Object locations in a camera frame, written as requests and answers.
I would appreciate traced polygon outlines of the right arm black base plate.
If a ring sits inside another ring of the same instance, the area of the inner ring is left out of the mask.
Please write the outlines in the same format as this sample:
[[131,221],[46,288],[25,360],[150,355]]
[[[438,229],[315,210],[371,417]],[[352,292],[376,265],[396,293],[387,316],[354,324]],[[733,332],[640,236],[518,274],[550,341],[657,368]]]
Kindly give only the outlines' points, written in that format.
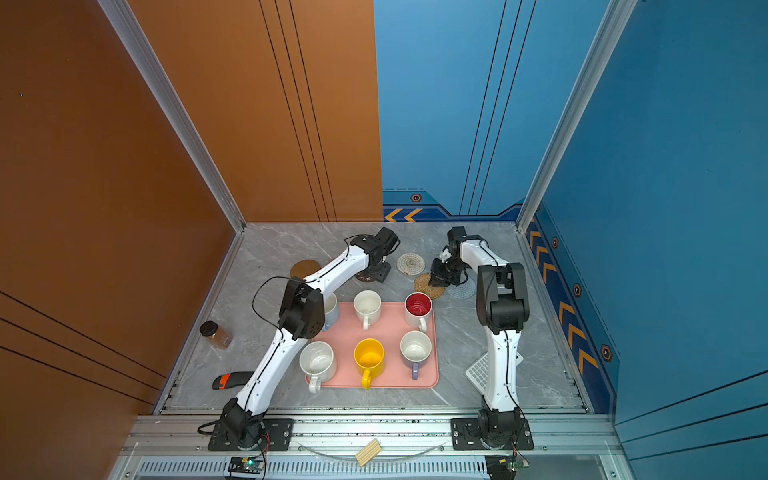
[[535,448],[533,433],[526,419],[514,421],[511,427],[484,431],[477,418],[453,418],[450,421],[452,447],[468,450],[517,450]]

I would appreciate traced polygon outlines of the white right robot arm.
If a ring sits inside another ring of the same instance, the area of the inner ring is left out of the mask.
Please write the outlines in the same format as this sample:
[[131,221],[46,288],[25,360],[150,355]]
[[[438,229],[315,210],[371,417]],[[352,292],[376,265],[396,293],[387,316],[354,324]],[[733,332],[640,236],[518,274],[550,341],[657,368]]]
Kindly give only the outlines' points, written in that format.
[[493,252],[487,240],[463,227],[447,232],[447,245],[433,260],[431,286],[459,286],[476,274],[476,314],[487,340],[487,381],[478,412],[480,438],[491,448],[534,448],[517,395],[517,352],[530,302],[525,269]]

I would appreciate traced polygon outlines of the light blue woven coaster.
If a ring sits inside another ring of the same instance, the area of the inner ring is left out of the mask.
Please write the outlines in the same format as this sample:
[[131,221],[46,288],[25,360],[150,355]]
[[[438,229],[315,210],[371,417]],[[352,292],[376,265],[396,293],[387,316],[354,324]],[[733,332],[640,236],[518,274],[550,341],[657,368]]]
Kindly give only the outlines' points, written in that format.
[[465,283],[460,285],[451,285],[446,288],[445,292],[452,298],[457,300],[464,300],[472,298],[477,291],[476,283],[469,279]]

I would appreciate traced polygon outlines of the cream multicolour woven coaster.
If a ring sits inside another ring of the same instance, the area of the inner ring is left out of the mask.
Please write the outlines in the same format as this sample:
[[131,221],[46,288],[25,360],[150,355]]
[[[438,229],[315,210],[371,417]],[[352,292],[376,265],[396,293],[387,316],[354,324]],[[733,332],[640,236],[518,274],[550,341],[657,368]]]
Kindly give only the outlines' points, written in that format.
[[406,276],[418,276],[424,272],[426,263],[420,255],[408,252],[399,257],[397,268]]

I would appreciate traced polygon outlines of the round brown wooden coaster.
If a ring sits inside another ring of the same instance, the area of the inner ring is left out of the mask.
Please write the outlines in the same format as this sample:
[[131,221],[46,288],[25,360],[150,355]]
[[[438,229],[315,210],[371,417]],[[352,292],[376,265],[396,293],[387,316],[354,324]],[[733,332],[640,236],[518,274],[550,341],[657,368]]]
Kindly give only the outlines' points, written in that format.
[[322,268],[321,264],[312,259],[305,259],[295,263],[289,272],[292,278],[305,279]]

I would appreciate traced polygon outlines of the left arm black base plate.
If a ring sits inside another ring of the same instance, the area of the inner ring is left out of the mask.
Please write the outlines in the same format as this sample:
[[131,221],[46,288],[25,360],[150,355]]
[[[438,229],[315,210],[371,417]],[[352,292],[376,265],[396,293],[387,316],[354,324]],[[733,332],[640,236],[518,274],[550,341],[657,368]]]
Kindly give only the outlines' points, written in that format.
[[261,422],[261,437],[257,443],[248,442],[245,446],[239,445],[238,441],[226,429],[220,425],[219,421],[213,426],[212,434],[209,437],[207,449],[209,451],[287,451],[289,449],[294,421],[290,418],[264,419]]

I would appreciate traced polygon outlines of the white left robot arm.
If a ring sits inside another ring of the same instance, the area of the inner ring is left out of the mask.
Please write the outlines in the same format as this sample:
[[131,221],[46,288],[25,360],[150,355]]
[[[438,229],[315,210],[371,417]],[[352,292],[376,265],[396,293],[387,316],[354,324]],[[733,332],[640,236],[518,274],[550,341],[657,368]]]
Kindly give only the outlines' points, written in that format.
[[398,237],[387,229],[382,232],[384,239],[352,237],[345,251],[329,264],[304,279],[292,277],[287,281],[274,338],[218,420],[218,427],[236,448],[252,450],[259,445],[264,432],[262,420],[280,380],[295,356],[325,325],[325,301],[358,273],[385,265],[386,257],[397,249]]

